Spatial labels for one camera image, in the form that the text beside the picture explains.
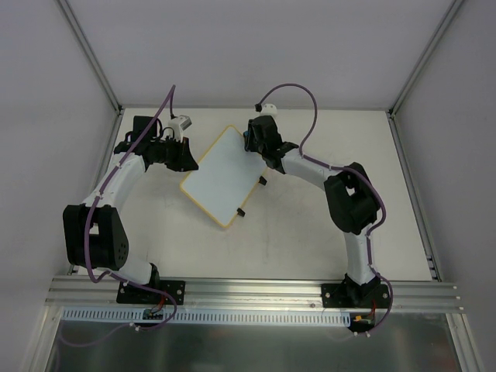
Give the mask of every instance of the white wall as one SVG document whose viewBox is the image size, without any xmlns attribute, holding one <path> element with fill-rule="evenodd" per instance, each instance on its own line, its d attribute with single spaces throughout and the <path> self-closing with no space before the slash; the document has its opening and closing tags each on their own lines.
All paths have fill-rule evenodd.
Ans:
<svg viewBox="0 0 496 372">
<path fill-rule="evenodd" d="M 124 104 L 251 106 L 276 84 L 326 108 L 394 103 L 451 0 L 71 0 Z M 309 107 L 302 92 L 279 104 Z"/>
<path fill-rule="evenodd" d="M 496 364 L 496 2 L 466 2 L 398 117 L 445 279 Z"/>
<path fill-rule="evenodd" d="M 0 34 L 0 369 L 15 371 L 114 114 L 54 1 L 0 2 Z"/>
</svg>

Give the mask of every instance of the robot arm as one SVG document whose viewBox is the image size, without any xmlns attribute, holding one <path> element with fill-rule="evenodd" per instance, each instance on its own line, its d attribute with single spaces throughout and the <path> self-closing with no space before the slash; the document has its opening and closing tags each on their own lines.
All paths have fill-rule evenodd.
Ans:
<svg viewBox="0 0 496 372">
<path fill-rule="evenodd" d="M 265 105 L 260 116 L 248 122 L 248 130 L 244 133 L 245 150 L 262 155 L 268 167 L 299 177 L 325 192 L 331 218 L 343 231 L 346 242 L 348 268 L 343 281 L 343 295 L 358 305 L 380 284 L 369 265 L 365 235 L 377 220 L 380 205 L 355 174 L 311 162 L 300 154 L 297 145 L 284 142 L 277 131 L 274 116 L 275 106 Z M 368 180 L 360 164 L 353 163 L 349 167 Z"/>
<path fill-rule="evenodd" d="M 107 174 L 96 189 L 80 205 L 68 205 L 63 214 L 67 258 L 73 265 L 85 266 L 84 224 L 90 207 L 108 175 L 120 164 L 120 170 L 110 180 L 105 193 L 99 195 L 95 213 L 91 220 L 90 256 L 93 268 L 110 270 L 129 281 L 138 284 L 152 284 L 158 280 L 157 268 L 129 252 L 129 241 L 119 218 L 124 202 L 135 183 L 154 163 L 165 164 L 173 171 L 194 171 L 198 165 L 191 156 L 189 140 L 183 137 L 183 130 L 191 125 L 187 116 L 179 116 L 168 123 L 172 136 L 161 139 L 164 129 L 157 134 L 157 124 L 147 133 L 126 160 L 121 163 L 126 151 L 141 134 L 152 118 L 135 116 L 133 131 L 126 134 L 119 143 L 108 166 Z"/>
</svg>

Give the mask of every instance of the whiteboard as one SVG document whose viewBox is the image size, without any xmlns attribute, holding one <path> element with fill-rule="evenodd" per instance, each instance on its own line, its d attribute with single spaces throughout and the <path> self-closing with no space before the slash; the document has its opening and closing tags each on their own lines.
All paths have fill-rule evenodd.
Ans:
<svg viewBox="0 0 496 372">
<path fill-rule="evenodd" d="M 155 109 L 128 108 L 118 140 L 134 115 Z M 253 109 L 176 110 L 193 122 L 185 135 L 198 161 L 228 125 L 240 132 Z M 279 110 L 283 140 L 299 143 L 311 110 Z M 167 122 L 167 113 L 161 117 Z M 319 112 L 305 152 L 335 164 L 362 163 L 387 206 L 386 223 L 373 234 L 379 271 L 395 281 L 431 280 L 412 206 L 384 112 Z M 121 212 L 130 249 L 155 263 L 163 276 L 279 279 L 340 279 L 346 272 L 341 231 L 332 223 L 325 193 L 299 178 L 267 170 L 267 185 L 246 201 L 244 218 L 220 227 L 179 188 L 185 174 L 150 166 Z"/>
<path fill-rule="evenodd" d="M 243 135 L 227 126 L 181 182 L 181 190 L 221 227 L 233 223 L 267 168 L 257 153 L 244 150 Z"/>
</svg>

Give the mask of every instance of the purple cable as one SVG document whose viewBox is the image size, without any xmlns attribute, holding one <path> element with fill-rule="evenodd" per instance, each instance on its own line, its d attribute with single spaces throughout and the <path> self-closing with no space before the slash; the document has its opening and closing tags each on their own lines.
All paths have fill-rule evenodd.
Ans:
<svg viewBox="0 0 496 372">
<path fill-rule="evenodd" d="M 141 142 L 141 140 L 143 139 L 143 137 L 148 133 L 148 131 L 150 130 L 150 128 L 152 127 L 152 125 L 158 119 L 158 116 L 164 110 L 164 108 L 167 105 L 167 103 L 172 99 L 172 97 L 174 97 L 174 91 L 175 91 L 175 89 L 176 89 L 176 85 L 173 85 L 172 88 L 169 90 L 169 93 L 167 94 L 167 97 L 164 99 L 164 102 L 162 102 L 162 105 L 159 107 L 159 109 L 158 109 L 157 113 L 155 114 L 155 116 L 150 120 L 150 122 L 148 123 L 148 125 L 146 126 L 146 128 L 142 131 L 142 133 L 138 136 L 138 138 L 136 139 L 136 141 L 131 145 L 131 147 L 127 150 L 127 152 L 121 158 L 121 160 L 119 161 L 120 164 L 124 163 L 124 161 L 127 159 L 127 157 L 132 153 L 132 151 L 136 148 L 136 146 L 138 146 L 138 144 Z M 172 114 L 172 105 L 170 105 L 170 113 L 171 113 L 171 115 L 173 115 Z M 102 186 L 98 190 L 98 193 L 100 195 L 103 194 L 104 190 L 109 185 L 110 180 L 114 177 L 114 175 L 117 173 L 117 171 L 119 169 L 120 169 L 119 168 L 119 165 L 116 165 L 112 169 L 112 171 L 110 172 L 110 174 L 108 174 L 107 178 L 103 181 Z M 90 210 L 88 212 L 88 217 L 86 218 L 86 223 L 84 225 L 84 263 L 86 265 L 86 270 L 88 270 L 88 276 L 90 277 L 90 280 L 93 283 L 98 283 L 106 275 L 110 274 L 110 276 L 113 277 L 114 279 L 116 279 L 117 281 L 125 282 L 125 283 L 128 283 L 129 285 L 132 285 L 133 287 L 136 287 L 136 288 L 139 288 L 139 289 L 143 289 L 144 291 L 150 291 L 150 292 L 153 292 L 153 293 L 158 293 L 159 295 L 163 295 L 166 298 L 168 298 L 169 301 L 174 306 L 174 310 L 172 311 L 172 314 L 170 314 L 167 318 L 165 318 L 162 322 L 158 323 L 157 325 L 153 325 L 151 327 L 146 328 L 146 330 L 152 330 L 152 329 L 162 328 L 163 326 L 165 326 L 165 324 L 167 322 L 169 322 L 176 315 L 176 312 L 177 312 L 177 303 L 174 300 L 174 298 L 172 296 L 170 296 L 167 292 L 165 292 L 165 291 L 159 291 L 159 290 L 154 289 L 154 288 L 149 288 L 149 287 L 146 287 L 144 285 L 141 285 L 141 284 L 138 284 L 138 283 L 135 283 L 135 282 L 132 282 L 132 281 L 128 281 L 128 280 L 120 277 L 117 274 L 114 274 L 114 273 L 111 274 L 110 271 L 105 271 L 104 273 L 100 274 L 100 276 L 98 278 L 96 278 L 95 275 L 93 274 L 93 269 L 91 268 L 89 235 L 90 235 L 90 228 L 91 228 L 91 219 L 93 217 L 93 214 L 95 213 L 96 206 L 98 205 L 98 202 L 100 201 L 100 199 L 101 199 L 101 197 L 99 195 L 95 196 L 95 200 L 91 204 Z M 107 333 L 105 336 L 103 336 L 101 339 L 97 339 L 97 340 L 92 341 L 90 343 L 72 343 L 70 341 L 67 341 L 62 336 L 62 326 L 61 326 L 60 329 L 59 329 L 58 339 L 62 343 L 66 344 L 68 346 L 72 346 L 72 347 L 89 347 L 89 346 L 98 345 L 99 343 L 101 343 L 102 341 L 105 341 L 107 338 L 109 338 L 111 335 L 113 335 L 115 332 L 117 332 L 119 329 L 125 328 L 127 326 L 129 326 L 129 324 L 119 325 L 119 326 L 115 327 L 112 331 L 110 331 L 109 333 Z"/>
<path fill-rule="evenodd" d="M 308 131 L 307 135 L 300 142 L 300 147 L 299 147 L 300 155 L 303 156 L 303 145 L 305 145 L 305 142 L 307 142 L 307 139 L 310 137 L 310 135 L 313 132 L 313 129 L 315 128 L 315 125 L 317 124 L 317 113 L 318 113 L 319 110 L 317 108 L 317 100 L 315 99 L 315 96 L 313 95 L 313 93 L 311 93 L 310 90 L 308 88 L 304 87 L 303 85 L 296 84 L 296 83 L 284 83 L 284 84 L 280 84 L 277 87 L 273 87 L 272 89 L 270 89 L 265 94 L 265 96 L 262 97 L 262 99 L 260 100 L 260 102 L 258 102 L 257 104 L 258 105 L 262 105 L 262 103 L 264 103 L 264 101 L 267 99 L 267 97 L 269 95 L 271 95 L 277 89 L 283 88 L 283 87 L 296 87 L 296 88 L 303 89 L 304 91 L 306 91 L 308 93 L 308 95 L 312 99 L 312 103 L 313 103 L 313 122 L 312 122 L 312 126 L 310 127 L 310 130 Z"/>
<path fill-rule="evenodd" d="M 377 192 L 377 190 L 375 189 L 375 187 L 372 186 L 372 184 L 369 182 L 369 180 L 367 180 L 365 178 L 365 176 L 363 176 L 358 170 L 354 170 L 353 168 L 349 168 L 349 167 L 334 167 L 334 166 L 331 166 L 330 169 L 332 169 L 333 171 L 334 170 L 335 171 L 345 171 L 345 172 L 349 172 L 349 173 L 352 173 L 352 174 L 356 175 L 369 188 L 369 190 L 372 191 L 372 194 L 374 194 L 374 197 L 379 202 L 379 207 L 381 208 L 381 211 L 382 211 L 382 216 L 381 216 L 381 219 L 379 220 L 379 222 L 376 223 L 375 225 L 371 226 L 367 230 L 367 232 L 365 233 L 365 236 L 367 238 L 367 258 L 368 258 L 368 261 L 369 261 L 370 270 L 374 273 L 374 275 L 376 277 L 378 277 L 381 281 L 383 281 L 384 283 L 386 283 L 387 288 L 389 288 L 389 294 L 391 296 L 390 297 L 391 300 L 389 301 L 389 306 L 387 307 L 386 313 L 384 314 L 384 316 L 382 317 L 382 319 L 379 321 L 379 323 L 376 324 L 375 327 L 373 327 L 369 331 L 369 333 L 370 333 L 370 332 L 372 332 L 373 329 L 376 329 L 380 324 L 382 324 L 382 322 L 387 318 L 387 316 L 389 315 L 389 313 L 391 312 L 391 309 L 393 307 L 393 299 L 394 299 L 393 286 L 391 285 L 391 282 L 388 279 L 386 279 L 385 277 L 383 277 L 381 275 L 381 273 L 379 273 L 378 271 L 376 271 L 374 269 L 373 262 L 372 262 L 372 242 L 370 240 L 370 234 L 377 227 L 381 226 L 384 223 L 384 221 L 386 221 L 386 206 L 384 205 L 384 202 L 382 201 L 382 198 L 379 195 L 379 193 Z"/>
<path fill-rule="evenodd" d="M 269 95 L 271 95 L 277 89 L 283 88 L 283 87 L 296 87 L 296 88 L 303 89 L 304 91 L 306 91 L 308 93 L 308 95 L 310 96 L 310 98 L 312 99 L 312 102 L 313 102 L 313 109 L 314 109 L 313 122 L 312 122 L 312 126 L 310 127 L 310 130 L 308 131 L 308 133 L 306 134 L 306 136 L 303 138 L 303 140 L 300 143 L 299 152 L 300 152 L 301 157 L 303 157 L 304 159 L 306 159 L 308 161 L 311 161 L 314 164 L 317 164 L 317 165 L 319 165 L 321 167 L 326 167 L 326 168 L 331 169 L 333 171 L 334 170 L 335 171 L 345 171 L 345 172 L 349 172 L 349 173 L 355 174 L 372 191 L 372 194 L 374 194 L 374 197 L 379 202 L 379 206 L 380 206 L 381 211 L 382 211 L 381 220 L 378 223 L 376 223 L 375 225 L 371 226 L 367 230 L 367 232 L 365 234 L 366 235 L 366 238 L 367 238 L 367 258 L 368 258 L 368 261 L 369 261 L 369 267 L 372 270 L 372 272 L 374 273 L 374 275 L 376 277 L 378 277 L 381 281 L 383 281 L 384 283 L 386 283 L 387 287 L 389 288 L 389 293 L 391 295 L 391 301 L 389 303 L 389 306 L 387 308 L 386 313 L 384 314 L 384 316 L 382 317 L 382 319 L 379 321 L 379 323 L 376 324 L 375 327 L 373 328 L 373 329 L 376 329 L 387 318 L 387 316 L 391 312 L 391 308 L 393 306 L 393 286 L 391 285 L 391 282 L 388 279 L 386 279 L 385 277 L 383 277 L 378 271 L 376 271 L 373 268 L 373 262 L 372 262 L 372 242 L 370 241 L 370 234 L 377 227 L 381 226 L 384 223 L 384 221 L 386 220 L 386 206 L 384 205 L 384 202 L 382 201 L 382 198 L 380 197 L 379 193 L 374 188 L 374 186 L 372 186 L 372 184 L 360 172 L 354 170 L 353 168 L 349 168 L 349 167 L 334 167 L 334 166 L 330 166 L 329 164 L 327 164 L 327 163 L 325 163 L 323 161 L 317 160 L 317 159 L 315 159 L 313 157 L 310 157 L 308 155 L 303 154 L 303 145 L 305 144 L 305 142 L 307 141 L 307 139 L 310 137 L 310 135 L 313 132 L 313 129 L 315 128 L 315 125 L 317 124 L 317 112 L 318 112 L 317 100 L 315 99 L 315 96 L 313 95 L 313 93 L 308 88 L 304 87 L 303 85 L 296 84 L 296 83 L 284 83 L 284 84 L 280 84 L 280 85 L 278 85 L 278 86 L 273 87 L 272 89 L 270 89 L 268 91 L 268 93 L 266 93 L 265 96 L 263 96 L 262 99 L 258 102 L 258 105 L 262 105 L 262 103 L 264 103 L 264 101 L 267 99 L 267 97 Z"/>
<path fill-rule="evenodd" d="M 174 95 L 174 91 L 176 89 L 176 86 L 173 85 L 172 88 L 169 90 L 169 93 L 167 94 L 167 97 L 164 99 L 164 102 L 162 102 L 162 105 L 159 107 L 157 113 L 155 116 L 150 120 L 146 128 L 141 132 L 141 134 L 138 136 L 136 141 L 131 145 L 131 147 L 127 150 L 127 152 L 124 154 L 122 159 L 119 161 L 120 164 L 124 163 L 127 159 L 127 157 L 134 151 L 136 146 L 141 142 L 143 137 L 148 133 L 152 125 L 156 122 L 158 116 L 161 114 L 161 112 L 164 110 L 165 106 L 171 99 L 171 97 Z M 116 165 L 110 174 L 107 176 L 107 178 L 103 181 L 102 186 L 98 190 L 99 195 L 103 195 L 103 191 L 107 188 L 107 186 L 110 183 L 110 180 L 114 177 L 114 175 L 117 173 L 119 170 L 119 165 Z M 86 266 L 86 270 L 88 270 L 88 276 L 90 277 L 90 280 L 93 283 L 98 283 L 101 281 L 106 275 L 110 274 L 110 271 L 105 271 L 102 273 L 98 278 L 95 277 L 93 274 L 93 270 L 91 269 L 91 259 L 90 259 L 90 228 L 91 228 L 91 219 L 93 218 L 93 214 L 95 213 L 96 206 L 98 205 L 98 202 L 100 201 L 100 196 L 97 195 L 95 197 L 95 200 L 91 204 L 88 217 L 86 218 L 86 223 L 84 224 L 84 264 Z"/>
<path fill-rule="evenodd" d="M 169 301 L 172 303 L 172 305 L 174 306 L 174 310 L 172 311 L 172 313 L 168 317 L 166 317 L 162 322 L 160 322 L 160 323 L 158 323 L 156 325 L 152 325 L 150 327 L 139 328 L 139 329 L 146 330 L 146 331 L 151 331 L 151 330 L 154 330 L 154 329 L 160 329 L 160 328 L 164 327 L 176 315 L 176 312 L 177 312 L 177 303 L 174 300 L 174 298 L 170 294 L 168 294 L 167 292 L 159 291 L 158 289 L 149 288 L 149 287 L 146 287 L 144 285 L 137 284 L 137 283 L 134 283 L 132 281 L 128 281 L 128 280 L 126 280 L 126 279 L 124 279 L 124 278 L 122 278 L 119 275 L 114 274 L 114 273 L 110 274 L 110 276 L 113 277 L 114 279 L 116 279 L 117 281 L 121 281 L 123 283 L 128 283 L 128 285 L 132 285 L 133 287 L 136 287 L 136 288 L 139 288 L 139 289 L 143 289 L 144 291 L 150 291 L 150 292 L 153 292 L 153 293 L 158 293 L 159 295 L 163 295 L 163 296 L 167 297 L 169 299 Z M 64 338 L 64 336 L 62 335 L 63 323 L 61 323 L 60 324 L 60 328 L 59 328 L 59 334 L 58 334 L 58 337 L 57 338 L 62 343 L 64 343 L 67 346 L 70 346 L 70 347 L 90 347 L 90 346 L 96 346 L 99 343 L 102 343 L 107 338 L 109 338 L 111 335 L 113 335 L 115 332 L 119 331 L 120 329 L 129 327 L 129 326 L 130 326 L 129 323 L 124 323 L 124 324 L 118 325 L 112 331 L 110 331 L 105 336 L 103 336 L 101 339 L 97 339 L 97 340 L 91 341 L 89 343 L 72 343 L 71 341 L 67 341 Z"/>
</svg>

